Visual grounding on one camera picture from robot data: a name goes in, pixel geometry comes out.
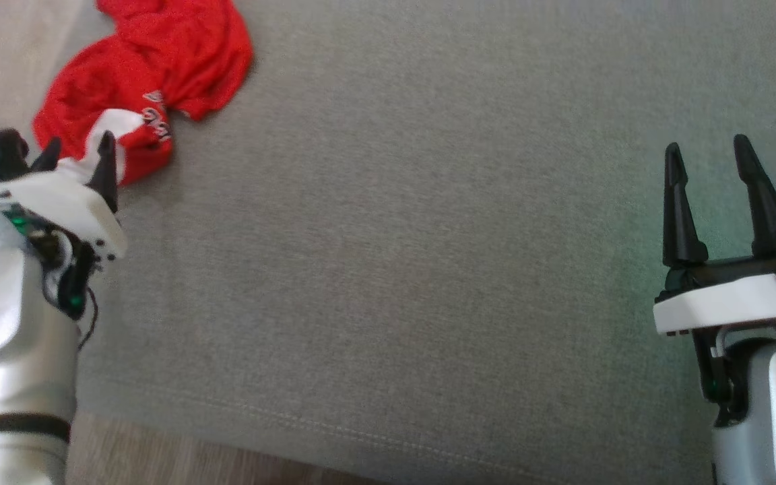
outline robotic arm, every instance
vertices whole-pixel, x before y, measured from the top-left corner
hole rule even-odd
[[[666,148],[663,262],[655,300],[660,334],[693,338],[712,428],[719,485],[776,485],[776,191],[744,135],[734,141],[748,185],[752,256],[708,261],[697,237],[677,144]]]
[[[0,131],[0,484],[65,483],[76,411],[77,322],[90,276],[123,257],[115,139],[86,187],[53,172],[53,141],[31,166],[25,141]]]

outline black band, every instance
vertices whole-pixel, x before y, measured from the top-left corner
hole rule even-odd
[[[71,423],[47,414],[0,414],[0,432],[40,433],[71,442]]]

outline gray fabric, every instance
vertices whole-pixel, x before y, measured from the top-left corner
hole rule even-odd
[[[692,345],[653,330],[663,152],[746,254],[776,0],[238,7],[258,61],[124,191],[80,404],[392,482],[711,482]]]

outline silver robot arm segment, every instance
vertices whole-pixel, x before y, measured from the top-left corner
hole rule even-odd
[[[776,343],[755,350],[745,377],[745,417],[712,430],[717,482],[776,484]]]
[[[13,160],[25,156],[5,143],[15,140],[0,132],[0,484],[60,485],[88,280],[127,246],[113,216],[115,141],[104,136],[83,187],[53,172],[56,142],[30,168]]]

